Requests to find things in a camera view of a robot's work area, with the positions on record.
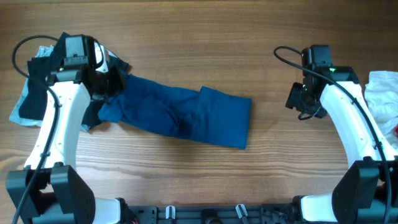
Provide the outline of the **red and white garment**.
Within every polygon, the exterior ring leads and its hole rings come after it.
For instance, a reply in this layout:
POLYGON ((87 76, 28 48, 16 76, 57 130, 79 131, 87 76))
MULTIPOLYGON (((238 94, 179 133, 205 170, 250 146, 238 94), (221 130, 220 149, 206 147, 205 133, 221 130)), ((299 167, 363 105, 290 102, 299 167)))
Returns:
POLYGON ((370 72, 364 97, 383 135, 397 144, 397 72, 370 72))

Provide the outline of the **blue polo shirt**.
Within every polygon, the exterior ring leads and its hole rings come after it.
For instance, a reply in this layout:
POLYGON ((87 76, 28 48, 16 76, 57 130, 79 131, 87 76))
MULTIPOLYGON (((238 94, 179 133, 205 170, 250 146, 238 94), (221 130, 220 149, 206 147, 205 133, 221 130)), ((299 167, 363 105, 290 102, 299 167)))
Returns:
POLYGON ((98 112, 102 121, 120 121, 174 138, 245 149, 252 101, 206 86, 199 91, 162 85, 123 73, 126 89, 98 112))

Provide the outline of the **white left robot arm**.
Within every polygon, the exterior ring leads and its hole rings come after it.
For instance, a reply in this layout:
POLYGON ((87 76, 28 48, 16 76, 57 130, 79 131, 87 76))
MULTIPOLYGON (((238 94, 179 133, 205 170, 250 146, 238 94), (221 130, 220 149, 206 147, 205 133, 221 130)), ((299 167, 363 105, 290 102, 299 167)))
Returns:
POLYGON ((47 108, 35 147, 24 168, 11 171, 6 179, 16 206, 13 222, 122 223, 128 212, 124 202, 95 197, 75 170, 81 123, 91 97, 125 89, 121 71, 64 67, 52 72, 44 86, 47 108))

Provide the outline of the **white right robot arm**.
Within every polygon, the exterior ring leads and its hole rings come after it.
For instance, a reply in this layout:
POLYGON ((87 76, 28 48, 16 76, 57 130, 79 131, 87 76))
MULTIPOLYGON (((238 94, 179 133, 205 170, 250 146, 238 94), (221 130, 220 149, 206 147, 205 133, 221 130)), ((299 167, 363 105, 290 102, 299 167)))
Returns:
POLYGON ((397 223, 397 151, 386 141, 350 67, 303 69, 286 106, 299 119, 330 115, 349 169, 333 191, 301 196, 299 219, 308 223, 397 223))

